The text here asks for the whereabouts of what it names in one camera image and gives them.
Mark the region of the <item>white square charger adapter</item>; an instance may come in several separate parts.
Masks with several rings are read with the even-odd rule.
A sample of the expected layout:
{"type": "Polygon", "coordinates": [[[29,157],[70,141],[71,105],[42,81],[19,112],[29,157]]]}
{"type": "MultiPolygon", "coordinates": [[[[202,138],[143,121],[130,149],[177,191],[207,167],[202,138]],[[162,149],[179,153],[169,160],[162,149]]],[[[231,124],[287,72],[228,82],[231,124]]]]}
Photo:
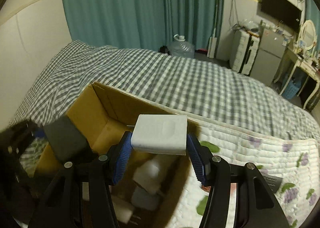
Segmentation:
{"type": "Polygon", "coordinates": [[[185,155],[187,126],[185,115],[140,114],[131,146],[140,152],[185,155]]]}

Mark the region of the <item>white ribbed suitcase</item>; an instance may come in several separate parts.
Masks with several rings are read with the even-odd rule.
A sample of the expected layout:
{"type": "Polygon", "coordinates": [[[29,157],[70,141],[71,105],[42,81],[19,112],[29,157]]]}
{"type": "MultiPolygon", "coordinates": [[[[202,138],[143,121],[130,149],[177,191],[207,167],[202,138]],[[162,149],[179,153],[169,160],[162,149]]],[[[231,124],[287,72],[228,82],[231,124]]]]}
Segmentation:
{"type": "Polygon", "coordinates": [[[233,71],[247,76],[250,74],[258,52],[259,42],[259,37],[245,30],[240,29],[234,33],[229,59],[233,71]]]}

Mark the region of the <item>white flat mop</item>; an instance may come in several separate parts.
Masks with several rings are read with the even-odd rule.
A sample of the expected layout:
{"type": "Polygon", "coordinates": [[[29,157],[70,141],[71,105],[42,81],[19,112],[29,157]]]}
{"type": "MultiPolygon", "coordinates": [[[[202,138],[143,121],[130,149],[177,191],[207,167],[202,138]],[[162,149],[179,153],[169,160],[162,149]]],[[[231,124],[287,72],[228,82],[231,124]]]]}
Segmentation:
{"type": "Polygon", "coordinates": [[[214,58],[218,7],[219,7],[219,0],[215,0],[213,29],[212,29],[212,34],[209,38],[209,46],[208,46],[208,53],[207,53],[208,58],[214,58]]]}

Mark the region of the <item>small white rectangular box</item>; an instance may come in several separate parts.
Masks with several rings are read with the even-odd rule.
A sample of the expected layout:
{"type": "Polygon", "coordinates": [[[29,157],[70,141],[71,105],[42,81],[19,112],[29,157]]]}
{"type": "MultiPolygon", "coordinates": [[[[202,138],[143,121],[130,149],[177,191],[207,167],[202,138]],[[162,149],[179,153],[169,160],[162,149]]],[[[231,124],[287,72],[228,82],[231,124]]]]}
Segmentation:
{"type": "Polygon", "coordinates": [[[125,225],[132,224],[138,226],[138,222],[141,220],[136,215],[138,208],[115,195],[111,195],[111,198],[117,220],[125,225]]]}

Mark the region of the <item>white dressing table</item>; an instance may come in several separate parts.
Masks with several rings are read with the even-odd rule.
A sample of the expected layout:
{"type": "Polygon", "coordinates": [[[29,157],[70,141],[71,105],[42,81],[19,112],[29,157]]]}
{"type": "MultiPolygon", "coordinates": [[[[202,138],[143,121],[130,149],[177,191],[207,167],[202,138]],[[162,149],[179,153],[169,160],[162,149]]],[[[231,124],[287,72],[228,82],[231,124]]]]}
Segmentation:
{"type": "Polygon", "coordinates": [[[316,84],[315,87],[313,89],[313,91],[311,92],[311,94],[308,96],[308,98],[306,99],[306,101],[303,104],[303,109],[306,110],[306,107],[308,105],[308,102],[315,96],[315,94],[317,93],[317,91],[319,90],[319,72],[312,67],[308,61],[306,61],[304,58],[302,58],[301,56],[299,56],[298,54],[296,54],[295,52],[293,52],[293,50],[291,48],[286,48],[283,54],[283,58],[281,59],[280,62],[280,66],[279,69],[276,73],[276,78],[273,80],[273,83],[277,83],[283,73],[284,70],[284,63],[286,60],[290,60],[293,63],[293,68],[291,70],[291,72],[289,73],[289,77],[287,78],[287,81],[284,84],[284,87],[281,89],[280,91],[280,95],[283,94],[283,92],[285,91],[285,89],[287,88],[287,85],[289,84],[291,78],[293,77],[296,69],[300,69],[301,71],[304,72],[304,74],[307,75],[305,81],[303,82],[299,92],[297,93],[297,95],[299,96],[301,94],[301,92],[303,91],[307,81],[311,78],[313,79],[316,84]]]}

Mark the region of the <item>black rectangular box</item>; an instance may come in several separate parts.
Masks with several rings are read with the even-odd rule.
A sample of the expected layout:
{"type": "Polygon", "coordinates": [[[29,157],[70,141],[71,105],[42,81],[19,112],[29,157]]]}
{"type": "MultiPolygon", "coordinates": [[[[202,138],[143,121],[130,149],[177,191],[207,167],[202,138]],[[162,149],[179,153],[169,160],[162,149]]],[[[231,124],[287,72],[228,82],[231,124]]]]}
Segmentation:
{"type": "Polygon", "coordinates": [[[59,162],[80,162],[92,155],[86,137],[64,115],[43,127],[45,136],[59,162]]]}

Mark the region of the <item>red patterned small box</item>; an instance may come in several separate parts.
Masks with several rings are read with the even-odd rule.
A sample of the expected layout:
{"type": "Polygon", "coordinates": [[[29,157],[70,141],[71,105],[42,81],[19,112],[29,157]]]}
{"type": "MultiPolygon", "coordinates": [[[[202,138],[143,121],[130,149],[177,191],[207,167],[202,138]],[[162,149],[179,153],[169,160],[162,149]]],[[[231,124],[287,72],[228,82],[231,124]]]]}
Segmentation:
{"type": "MultiPolygon", "coordinates": [[[[212,189],[212,186],[204,186],[204,185],[201,185],[201,189],[204,191],[204,192],[207,192],[209,193],[212,189]]],[[[230,183],[230,184],[226,184],[226,185],[216,185],[216,186],[213,186],[213,190],[216,190],[217,191],[220,191],[220,192],[226,192],[227,189],[229,189],[229,194],[230,195],[233,195],[235,193],[235,190],[236,190],[236,183],[230,183]]]]}

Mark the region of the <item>floral quilted white blanket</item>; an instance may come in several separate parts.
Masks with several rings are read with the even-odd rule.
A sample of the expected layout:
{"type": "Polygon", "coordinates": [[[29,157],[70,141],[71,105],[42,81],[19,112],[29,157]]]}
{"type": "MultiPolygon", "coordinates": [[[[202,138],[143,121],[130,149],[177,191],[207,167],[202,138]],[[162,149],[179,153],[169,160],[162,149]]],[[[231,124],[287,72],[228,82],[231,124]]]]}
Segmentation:
{"type": "Polygon", "coordinates": [[[168,227],[316,227],[319,144],[199,122],[168,227]]]}

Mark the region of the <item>silver mini refrigerator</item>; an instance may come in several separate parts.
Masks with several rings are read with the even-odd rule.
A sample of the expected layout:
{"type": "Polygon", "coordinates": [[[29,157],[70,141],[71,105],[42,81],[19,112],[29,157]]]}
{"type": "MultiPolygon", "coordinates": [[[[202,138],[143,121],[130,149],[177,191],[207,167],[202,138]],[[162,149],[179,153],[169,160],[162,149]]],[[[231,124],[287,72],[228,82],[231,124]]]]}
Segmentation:
{"type": "Polygon", "coordinates": [[[286,44],[284,36],[264,29],[250,77],[270,86],[282,60],[286,44]]]}

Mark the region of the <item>black tv remote control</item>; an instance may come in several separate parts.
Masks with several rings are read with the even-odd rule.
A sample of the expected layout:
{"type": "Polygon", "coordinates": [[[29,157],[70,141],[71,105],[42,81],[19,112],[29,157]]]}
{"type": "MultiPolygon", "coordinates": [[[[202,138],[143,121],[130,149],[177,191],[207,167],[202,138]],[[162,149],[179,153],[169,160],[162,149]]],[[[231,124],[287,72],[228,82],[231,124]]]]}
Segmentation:
{"type": "Polygon", "coordinates": [[[266,173],[261,173],[261,175],[266,180],[268,186],[270,187],[271,191],[276,194],[281,186],[283,178],[275,177],[266,173]]]}

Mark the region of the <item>white cylindrical plug device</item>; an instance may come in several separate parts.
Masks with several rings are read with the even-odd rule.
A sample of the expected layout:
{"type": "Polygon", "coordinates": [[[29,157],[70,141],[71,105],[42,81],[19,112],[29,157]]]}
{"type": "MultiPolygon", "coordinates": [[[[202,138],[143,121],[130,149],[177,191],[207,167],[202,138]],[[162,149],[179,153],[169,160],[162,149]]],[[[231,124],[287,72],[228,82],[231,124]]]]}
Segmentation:
{"type": "Polygon", "coordinates": [[[157,154],[151,160],[136,169],[133,180],[151,195],[161,188],[169,168],[177,160],[176,155],[157,154]]]}

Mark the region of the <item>open cardboard box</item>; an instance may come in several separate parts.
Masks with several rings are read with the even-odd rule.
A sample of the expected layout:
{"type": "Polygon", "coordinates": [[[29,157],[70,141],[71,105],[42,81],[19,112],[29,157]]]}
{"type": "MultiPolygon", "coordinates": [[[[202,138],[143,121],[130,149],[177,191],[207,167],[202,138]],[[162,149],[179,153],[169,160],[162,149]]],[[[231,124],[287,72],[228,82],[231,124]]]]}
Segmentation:
{"type": "MultiPolygon", "coordinates": [[[[167,115],[169,111],[100,83],[87,86],[65,113],[86,137],[97,160],[120,142],[140,114],[167,115]]],[[[36,169],[44,174],[58,166],[48,143],[36,169]]]]}

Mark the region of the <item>white bottle red cap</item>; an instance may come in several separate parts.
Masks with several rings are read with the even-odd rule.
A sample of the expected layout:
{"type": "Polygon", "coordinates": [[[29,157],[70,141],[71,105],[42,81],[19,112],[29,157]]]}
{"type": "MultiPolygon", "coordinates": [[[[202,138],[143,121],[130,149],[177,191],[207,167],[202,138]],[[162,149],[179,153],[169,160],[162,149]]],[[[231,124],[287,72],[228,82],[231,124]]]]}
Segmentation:
{"type": "Polygon", "coordinates": [[[138,207],[148,211],[157,210],[160,201],[161,201],[160,195],[149,194],[146,190],[138,186],[135,188],[131,197],[131,204],[134,207],[138,207]]]}

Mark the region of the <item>large clear water jug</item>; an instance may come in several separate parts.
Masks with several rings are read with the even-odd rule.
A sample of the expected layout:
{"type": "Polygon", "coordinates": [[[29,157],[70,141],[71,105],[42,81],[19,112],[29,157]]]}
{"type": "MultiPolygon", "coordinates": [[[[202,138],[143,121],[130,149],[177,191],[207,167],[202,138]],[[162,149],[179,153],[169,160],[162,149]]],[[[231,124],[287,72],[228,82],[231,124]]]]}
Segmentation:
{"type": "Polygon", "coordinates": [[[175,34],[168,46],[169,54],[177,57],[194,58],[195,47],[186,41],[185,36],[175,34]]]}

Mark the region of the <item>blue plastic basket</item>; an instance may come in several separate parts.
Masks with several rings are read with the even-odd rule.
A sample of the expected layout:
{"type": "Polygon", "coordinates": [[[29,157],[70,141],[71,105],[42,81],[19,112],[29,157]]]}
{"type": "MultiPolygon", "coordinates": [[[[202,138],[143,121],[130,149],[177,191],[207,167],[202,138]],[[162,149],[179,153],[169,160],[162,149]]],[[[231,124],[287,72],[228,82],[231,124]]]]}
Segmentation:
{"type": "Polygon", "coordinates": [[[291,78],[291,80],[289,81],[289,84],[287,85],[287,87],[285,88],[282,97],[290,100],[292,99],[300,90],[301,87],[301,80],[300,79],[296,79],[296,78],[291,78]]]}

